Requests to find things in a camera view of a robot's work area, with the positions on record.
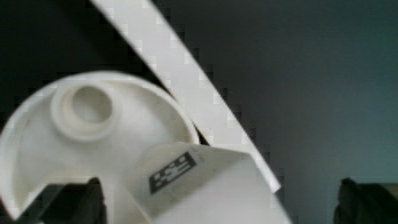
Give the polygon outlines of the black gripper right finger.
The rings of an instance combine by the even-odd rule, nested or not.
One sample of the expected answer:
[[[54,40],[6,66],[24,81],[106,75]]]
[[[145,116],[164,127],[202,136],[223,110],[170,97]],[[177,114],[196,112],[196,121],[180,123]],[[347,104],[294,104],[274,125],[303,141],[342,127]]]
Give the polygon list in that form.
[[[398,183],[342,180],[335,224],[398,224]]]

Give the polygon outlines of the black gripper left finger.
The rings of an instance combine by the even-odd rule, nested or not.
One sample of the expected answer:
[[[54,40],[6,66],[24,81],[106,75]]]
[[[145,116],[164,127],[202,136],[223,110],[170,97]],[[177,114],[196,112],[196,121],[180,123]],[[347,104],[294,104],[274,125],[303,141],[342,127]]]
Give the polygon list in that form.
[[[107,224],[107,205],[99,178],[51,184],[17,219],[19,224]]]

